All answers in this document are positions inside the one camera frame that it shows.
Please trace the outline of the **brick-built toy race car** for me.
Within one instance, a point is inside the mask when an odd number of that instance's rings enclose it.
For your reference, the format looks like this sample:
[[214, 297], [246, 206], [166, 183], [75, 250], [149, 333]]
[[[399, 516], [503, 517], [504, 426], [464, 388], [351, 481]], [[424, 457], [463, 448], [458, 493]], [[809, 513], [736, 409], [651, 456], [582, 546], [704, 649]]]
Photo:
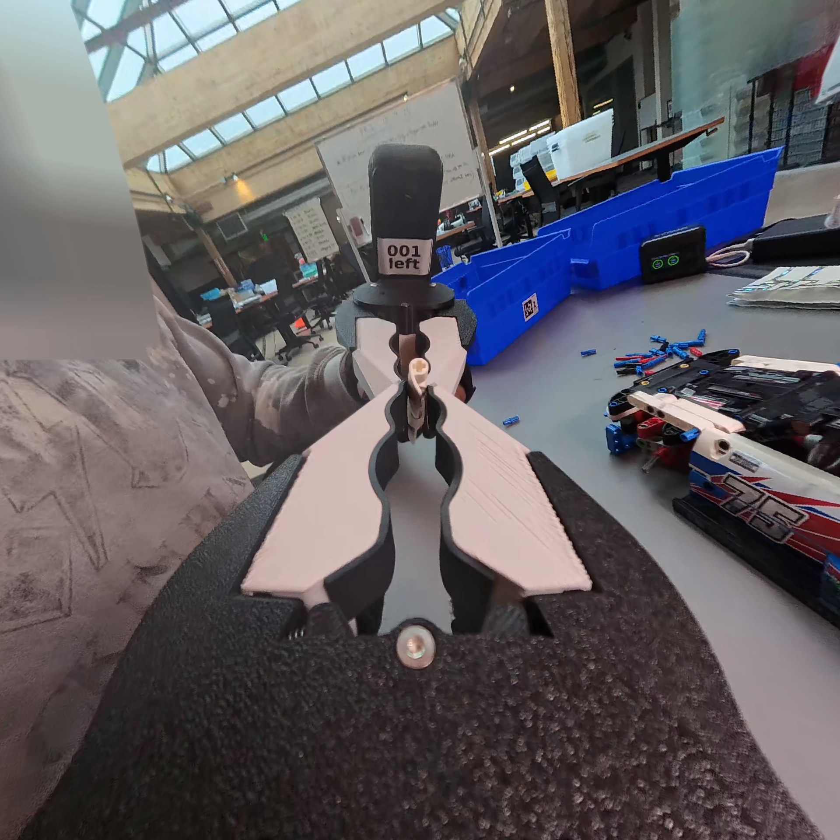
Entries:
[[703, 352], [630, 375], [607, 448], [684, 472], [675, 512], [838, 627], [838, 364]]

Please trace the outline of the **pile of blue red pins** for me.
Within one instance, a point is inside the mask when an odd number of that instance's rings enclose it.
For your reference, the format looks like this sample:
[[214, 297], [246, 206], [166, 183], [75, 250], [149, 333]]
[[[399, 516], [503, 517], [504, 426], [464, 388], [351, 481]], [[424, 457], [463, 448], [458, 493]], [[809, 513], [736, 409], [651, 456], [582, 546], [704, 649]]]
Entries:
[[707, 336], [706, 329], [701, 329], [695, 338], [681, 342], [670, 342], [664, 336], [655, 335], [650, 338], [654, 344], [651, 349], [644, 353], [617, 356], [612, 367], [618, 376], [645, 378], [668, 364], [687, 365], [704, 354]]

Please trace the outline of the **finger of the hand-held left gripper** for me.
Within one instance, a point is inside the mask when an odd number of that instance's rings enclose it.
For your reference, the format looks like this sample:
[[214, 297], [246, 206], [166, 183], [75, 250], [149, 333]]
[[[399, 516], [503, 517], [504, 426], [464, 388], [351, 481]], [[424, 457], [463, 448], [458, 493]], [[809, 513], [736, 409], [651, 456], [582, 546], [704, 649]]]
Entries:
[[424, 358], [429, 365], [428, 383], [436, 395], [455, 394], [466, 367], [467, 351], [461, 343], [456, 319], [427, 319], [420, 333], [428, 341]]
[[398, 352], [392, 348], [396, 325], [381, 318], [357, 318], [354, 326], [355, 376], [366, 397], [376, 398], [403, 381]]

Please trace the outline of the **instruction booklet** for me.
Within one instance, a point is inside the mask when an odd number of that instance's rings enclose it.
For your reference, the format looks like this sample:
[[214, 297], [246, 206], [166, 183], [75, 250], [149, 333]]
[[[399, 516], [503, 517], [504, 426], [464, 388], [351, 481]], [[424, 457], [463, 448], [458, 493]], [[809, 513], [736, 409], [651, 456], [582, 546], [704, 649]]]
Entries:
[[839, 266], [797, 266], [769, 274], [728, 294], [741, 308], [839, 310]]

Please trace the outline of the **black flat box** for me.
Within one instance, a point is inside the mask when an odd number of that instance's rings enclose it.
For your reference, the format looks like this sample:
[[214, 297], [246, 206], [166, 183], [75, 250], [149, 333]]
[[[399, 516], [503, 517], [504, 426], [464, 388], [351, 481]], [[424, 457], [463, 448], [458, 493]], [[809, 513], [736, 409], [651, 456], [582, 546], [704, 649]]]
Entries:
[[758, 266], [838, 266], [839, 229], [826, 217], [789, 218], [758, 232], [751, 259]]

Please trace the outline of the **paper flipchart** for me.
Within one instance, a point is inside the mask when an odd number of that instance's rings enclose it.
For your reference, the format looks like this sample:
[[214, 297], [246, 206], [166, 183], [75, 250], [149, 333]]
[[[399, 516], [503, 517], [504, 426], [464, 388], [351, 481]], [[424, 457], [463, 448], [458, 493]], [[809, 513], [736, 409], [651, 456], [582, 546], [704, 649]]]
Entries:
[[319, 197], [288, 208], [284, 216], [300, 246], [307, 264], [331, 258], [340, 252]]

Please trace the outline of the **black office chair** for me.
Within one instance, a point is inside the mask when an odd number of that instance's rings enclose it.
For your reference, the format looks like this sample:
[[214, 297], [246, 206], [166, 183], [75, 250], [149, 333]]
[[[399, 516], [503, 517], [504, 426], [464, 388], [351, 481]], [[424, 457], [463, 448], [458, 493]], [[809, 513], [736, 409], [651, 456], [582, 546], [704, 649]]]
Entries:
[[528, 188], [540, 205], [540, 226], [554, 223], [561, 218], [560, 193], [547, 176], [537, 155], [521, 163], [521, 173]]
[[303, 299], [295, 289], [294, 276], [284, 269], [276, 279], [264, 284], [264, 287], [269, 286], [271, 282], [276, 288], [267, 295], [267, 306], [274, 319], [276, 330], [284, 341], [284, 348], [280, 351], [279, 357], [287, 363], [294, 353], [307, 344], [319, 349], [322, 345], [322, 337], [312, 330]]
[[241, 355], [248, 361], [265, 359], [257, 344], [240, 325], [234, 302], [229, 296], [207, 301], [206, 309], [211, 319], [211, 332], [222, 340], [232, 353]]

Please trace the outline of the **white brick assembly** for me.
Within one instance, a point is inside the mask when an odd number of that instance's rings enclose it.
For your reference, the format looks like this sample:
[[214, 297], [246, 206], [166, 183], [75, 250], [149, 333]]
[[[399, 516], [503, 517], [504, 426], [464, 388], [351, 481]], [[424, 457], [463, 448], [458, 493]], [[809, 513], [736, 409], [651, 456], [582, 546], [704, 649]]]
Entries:
[[406, 435], [412, 444], [424, 435], [429, 371], [429, 363], [424, 358], [412, 359], [407, 366]]

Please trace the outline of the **white storage box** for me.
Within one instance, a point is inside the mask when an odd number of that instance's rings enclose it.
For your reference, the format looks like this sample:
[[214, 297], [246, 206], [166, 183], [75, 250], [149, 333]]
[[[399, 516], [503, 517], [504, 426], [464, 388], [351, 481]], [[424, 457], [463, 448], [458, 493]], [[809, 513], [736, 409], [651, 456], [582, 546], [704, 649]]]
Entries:
[[613, 109], [596, 113], [555, 133], [548, 151], [558, 182], [588, 172], [613, 156]]

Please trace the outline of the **person's grey sweatshirt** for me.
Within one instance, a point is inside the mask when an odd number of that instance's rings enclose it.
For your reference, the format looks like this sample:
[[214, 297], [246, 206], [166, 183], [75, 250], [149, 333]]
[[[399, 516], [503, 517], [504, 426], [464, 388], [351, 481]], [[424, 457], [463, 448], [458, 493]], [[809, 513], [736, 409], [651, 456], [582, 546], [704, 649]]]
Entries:
[[155, 294], [139, 360], [3, 361], [1, 832], [54, 790], [135, 628], [252, 486]]

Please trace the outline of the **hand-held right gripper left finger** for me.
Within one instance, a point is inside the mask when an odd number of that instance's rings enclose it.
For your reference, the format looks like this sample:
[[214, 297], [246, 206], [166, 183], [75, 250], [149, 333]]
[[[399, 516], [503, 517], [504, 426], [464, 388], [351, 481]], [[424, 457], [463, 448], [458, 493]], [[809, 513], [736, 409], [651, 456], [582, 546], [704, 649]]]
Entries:
[[305, 453], [241, 592], [374, 602], [393, 575], [385, 487], [398, 466], [389, 385]]

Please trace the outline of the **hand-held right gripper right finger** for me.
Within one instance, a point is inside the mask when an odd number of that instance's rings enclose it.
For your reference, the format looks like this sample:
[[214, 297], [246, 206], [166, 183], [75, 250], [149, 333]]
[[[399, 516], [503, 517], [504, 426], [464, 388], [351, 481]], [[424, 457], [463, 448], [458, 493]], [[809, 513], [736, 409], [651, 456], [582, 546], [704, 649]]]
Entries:
[[529, 460], [530, 451], [457, 397], [431, 385], [440, 508], [440, 573], [450, 597], [588, 592], [592, 579]]

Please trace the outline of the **whiteboard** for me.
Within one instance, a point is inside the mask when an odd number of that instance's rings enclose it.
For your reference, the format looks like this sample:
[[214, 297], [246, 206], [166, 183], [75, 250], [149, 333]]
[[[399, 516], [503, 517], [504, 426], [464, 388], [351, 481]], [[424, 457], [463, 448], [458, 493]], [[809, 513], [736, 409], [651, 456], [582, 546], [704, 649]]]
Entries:
[[431, 87], [380, 108], [315, 143], [346, 221], [358, 218], [371, 232], [369, 163], [381, 144], [421, 144], [436, 150], [444, 169], [439, 210], [484, 194], [477, 154], [456, 81]]

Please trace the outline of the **wooden far table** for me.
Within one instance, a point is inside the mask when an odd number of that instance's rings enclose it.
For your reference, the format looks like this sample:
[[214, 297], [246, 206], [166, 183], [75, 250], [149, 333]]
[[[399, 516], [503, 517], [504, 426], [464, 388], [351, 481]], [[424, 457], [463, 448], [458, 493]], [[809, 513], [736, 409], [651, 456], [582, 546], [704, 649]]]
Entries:
[[553, 186], [570, 186], [573, 183], [582, 182], [585, 179], [591, 179], [596, 175], [608, 172], [618, 172], [626, 165], [644, 162], [656, 163], [658, 179], [661, 182], [666, 182], [670, 179], [673, 169], [670, 160], [672, 153], [684, 149], [688, 144], [693, 143], [699, 137], [707, 137], [714, 134], [718, 131], [719, 127], [725, 123], [725, 121], [726, 117], [719, 117], [703, 123], [693, 129], [688, 129], [686, 131], [670, 135], [663, 140], [639, 146], [634, 150], [615, 156], [609, 161], [597, 165], [593, 169], [576, 173], [574, 175], [567, 175], [559, 180], [553, 181], [552, 184]]

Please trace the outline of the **blue plastic bin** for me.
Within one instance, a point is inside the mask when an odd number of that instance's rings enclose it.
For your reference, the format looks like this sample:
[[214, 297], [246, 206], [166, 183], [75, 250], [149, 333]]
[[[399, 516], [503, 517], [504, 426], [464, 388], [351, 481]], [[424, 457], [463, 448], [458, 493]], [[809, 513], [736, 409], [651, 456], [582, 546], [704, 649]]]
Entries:
[[604, 289], [641, 275], [638, 250], [655, 236], [702, 226], [707, 245], [725, 245], [763, 225], [781, 147], [678, 171], [540, 228], [561, 236], [572, 285]]
[[439, 272], [476, 315], [470, 366], [486, 365], [571, 295], [571, 231], [477, 254]]

